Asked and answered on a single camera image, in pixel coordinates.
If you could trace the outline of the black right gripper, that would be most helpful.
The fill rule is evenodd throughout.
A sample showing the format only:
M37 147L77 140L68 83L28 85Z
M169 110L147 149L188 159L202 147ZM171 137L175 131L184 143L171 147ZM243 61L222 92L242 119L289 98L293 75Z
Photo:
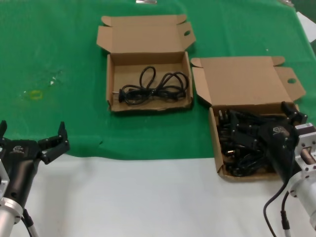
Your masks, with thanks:
M262 118L250 112L230 111L231 140L252 151L258 151L258 138L266 157L284 183L300 171L295 161L297 133L294 126L305 124L308 116L294 104L281 102L285 114L283 121L270 121L261 125Z

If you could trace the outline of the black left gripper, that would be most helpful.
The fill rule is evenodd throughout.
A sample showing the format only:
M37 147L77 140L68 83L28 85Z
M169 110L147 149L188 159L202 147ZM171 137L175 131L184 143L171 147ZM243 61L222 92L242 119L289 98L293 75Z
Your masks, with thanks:
M7 123L0 123L0 159L9 177L9 184L4 193L5 198L17 202L25 208L33 179L38 171L41 160L50 164L62 154L70 150L65 123L60 123L58 134L42 140L9 140L4 134Z

